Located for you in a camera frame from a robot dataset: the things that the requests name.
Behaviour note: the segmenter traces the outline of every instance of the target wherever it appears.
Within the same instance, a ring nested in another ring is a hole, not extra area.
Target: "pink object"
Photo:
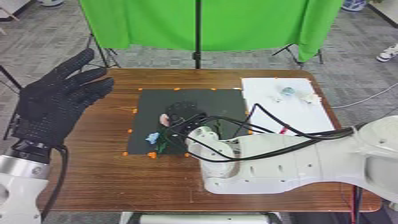
[[[170,126],[170,122],[168,122],[168,116],[167,116],[167,114],[161,114],[161,115],[159,115],[159,119],[158,119],[158,121],[159,121],[159,124],[161,124],[165,127]]]

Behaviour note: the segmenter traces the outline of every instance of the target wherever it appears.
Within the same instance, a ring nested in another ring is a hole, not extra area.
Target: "finger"
[[[76,74],[64,82],[62,90],[64,92],[71,92],[78,89],[78,87],[90,81],[94,81],[97,78],[101,78],[106,74],[106,69],[97,68],[83,73]]]
[[[92,58],[94,58],[94,50],[87,48],[44,75],[42,82],[46,82],[46,84],[58,83],[67,78],[71,73],[78,69],[81,69],[81,67],[90,62]]]
[[[71,93],[69,95],[69,99],[72,102],[81,103],[81,101],[85,100],[85,98],[92,95],[92,94],[101,94],[101,92],[111,88],[113,86],[113,79],[106,78],[96,82],[90,82],[88,84],[85,84],[78,90]]]
[[[81,101],[81,103],[80,103],[78,106],[81,108],[87,108],[96,103],[96,101],[104,98],[104,96],[108,95],[108,93],[111,92],[111,90],[113,90],[113,88],[110,87],[108,89],[103,89],[99,93],[92,94],[85,98],[85,100]]]

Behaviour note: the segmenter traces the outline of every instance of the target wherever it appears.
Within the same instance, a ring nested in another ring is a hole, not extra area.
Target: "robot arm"
[[[218,161],[225,158],[209,147],[227,157],[245,158],[309,140],[271,133],[218,140],[207,127],[199,127],[188,136],[191,154]],[[204,188],[215,194],[275,194],[310,183],[344,182],[398,202],[396,136],[398,116],[392,116],[366,124],[348,137],[319,141],[279,156],[236,162],[200,160]]]
[[[110,93],[113,86],[111,78],[94,81],[106,74],[103,68],[69,77],[92,58],[94,51],[87,49],[58,65],[39,81],[23,88],[19,93],[17,124],[12,132],[19,141],[0,156],[1,224],[40,223],[55,203],[67,167],[64,139],[85,108]],[[48,205],[39,214],[35,199],[48,184],[53,149],[62,155],[62,172]]]

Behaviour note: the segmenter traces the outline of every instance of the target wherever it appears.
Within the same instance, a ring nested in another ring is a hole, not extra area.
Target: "wooden table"
[[[87,109],[67,138],[71,162],[55,210],[65,211],[348,211],[350,186],[319,183],[273,195],[215,195],[206,192],[199,161],[183,156],[124,156],[133,109],[143,89],[231,89],[243,77],[307,78],[323,107],[339,122],[312,75],[277,70],[154,70],[111,69],[111,94]],[[42,207],[58,174],[55,158],[49,187],[40,196]],[[364,192],[362,211],[380,208],[380,198]]]

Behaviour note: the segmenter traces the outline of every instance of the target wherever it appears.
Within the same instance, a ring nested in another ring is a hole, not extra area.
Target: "orange marker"
[[[158,155],[156,155],[156,152],[149,152],[149,153],[147,153],[147,156],[149,156],[151,159],[156,159],[156,156],[158,156]]]

